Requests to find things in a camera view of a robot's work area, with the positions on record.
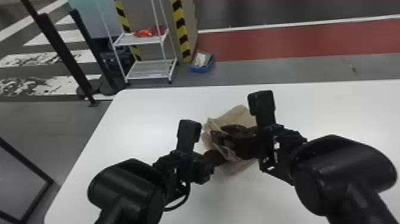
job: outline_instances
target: yellow and black striped pillar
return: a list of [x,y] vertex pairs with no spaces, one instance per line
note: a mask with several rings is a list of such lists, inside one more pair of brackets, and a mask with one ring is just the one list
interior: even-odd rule
[[173,17],[176,25],[176,35],[180,44],[180,52],[183,62],[192,61],[192,53],[190,52],[188,30],[186,29],[185,15],[183,13],[182,1],[171,0]]
[[[125,33],[131,33],[132,31],[130,29],[129,20],[125,15],[124,5],[122,4],[121,1],[114,1],[114,6],[117,10],[117,13],[119,15],[122,24],[122,28],[124,29]],[[134,54],[139,61],[142,61],[142,53],[140,52],[138,46],[129,46],[129,49],[130,52],[132,52],[132,54]]]

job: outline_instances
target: red floor stripe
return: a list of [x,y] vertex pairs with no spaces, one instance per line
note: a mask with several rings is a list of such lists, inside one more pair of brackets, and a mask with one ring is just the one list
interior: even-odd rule
[[400,20],[199,34],[217,61],[400,52]]

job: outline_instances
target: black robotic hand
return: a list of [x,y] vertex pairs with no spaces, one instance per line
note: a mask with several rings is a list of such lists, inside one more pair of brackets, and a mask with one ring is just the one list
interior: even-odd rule
[[[214,143],[244,160],[257,158],[262,172],[293,185],[303,205],[331,224],[397,223],[379,197],[397,179],[386,156],[335,135],[307,142],[276,123],[272,91],[250,94],[248,101],[257,126],[225,126],[223,132],[211,133]],[[181,120],[176,149],[152,166],[130,159],[99,173],[87,192],[89,201],[102,209],[96,223],[156,224],[164,211],[185,203],[190,183],[206,183],[214,167],[225,161],[218,151],[193,152],[200,132],[199,123]]]

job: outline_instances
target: cloth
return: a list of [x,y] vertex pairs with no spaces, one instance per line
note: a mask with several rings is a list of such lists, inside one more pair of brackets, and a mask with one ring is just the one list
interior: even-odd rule
[[256,124],[255,117],[250,115],[249,110],[244,105],[238,105],[228,111],[226,114],[216,119],[208,118],[207,123],[203,125],[203,134],[201,139],[207,150],[218,150],[224,158],[226,163],[219,166],[225,175],[235,175],[256,162],[256,159],[242,160],[235,155],[235,152],[227,147],[221,147],[211,142],[211,131],[221,130],[225,125],[242,125],[244,127],[253,127]]

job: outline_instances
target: cable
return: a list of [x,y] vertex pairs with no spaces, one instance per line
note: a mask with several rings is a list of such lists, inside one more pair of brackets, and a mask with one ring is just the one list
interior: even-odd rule
[[190,184],[187,185],[187,193],[185,194],[185,197],[176,205],[171,207],[165,207],[164,211],[172,211],[182,206],[189,199],[189,194],[190,194]]

